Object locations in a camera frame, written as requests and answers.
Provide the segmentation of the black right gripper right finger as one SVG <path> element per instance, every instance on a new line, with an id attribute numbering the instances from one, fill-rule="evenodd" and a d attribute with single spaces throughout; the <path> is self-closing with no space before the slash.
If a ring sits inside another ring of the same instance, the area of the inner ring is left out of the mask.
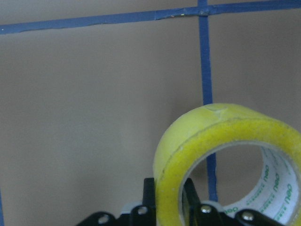
<path id="1" fill-rule="evenodd" d="M 200 200 L 191 178 L 188 178 L 182 191 L 182 216 L 185 226 L 198 226 Z"/>

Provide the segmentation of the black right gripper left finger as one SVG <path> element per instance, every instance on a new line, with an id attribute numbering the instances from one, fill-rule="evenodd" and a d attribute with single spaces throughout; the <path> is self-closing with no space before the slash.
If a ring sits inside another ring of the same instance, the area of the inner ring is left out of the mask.
<path id="1" fill-rule="evenodd" d="M 156 225 L 156 201 L 154 178 L 145 178 L 143 182 L 142 216 L 145 226 Z"/>

